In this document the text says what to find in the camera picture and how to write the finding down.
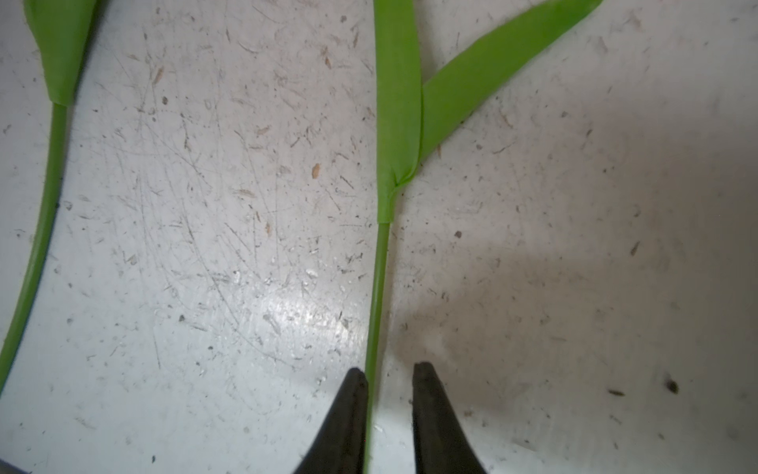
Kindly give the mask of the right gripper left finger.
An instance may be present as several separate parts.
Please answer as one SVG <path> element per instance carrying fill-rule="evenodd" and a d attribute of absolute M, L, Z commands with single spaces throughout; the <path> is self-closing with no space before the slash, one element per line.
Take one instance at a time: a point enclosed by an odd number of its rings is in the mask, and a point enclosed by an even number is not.
<path fill-rule="evenodd" d="M 368 389 L 364 372 L 352 367 L 311 448 L 294 470 L 296 474 L 363 472 Z"/>

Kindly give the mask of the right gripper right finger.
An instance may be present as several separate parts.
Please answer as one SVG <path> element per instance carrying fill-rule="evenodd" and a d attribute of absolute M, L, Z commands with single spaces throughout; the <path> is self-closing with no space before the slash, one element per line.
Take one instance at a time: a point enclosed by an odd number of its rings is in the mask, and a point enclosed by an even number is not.
<path fill-rule="evenodd" d="M 416 473 L 485 473 L 428 361 L 414 366 L 413 433 Z"/>

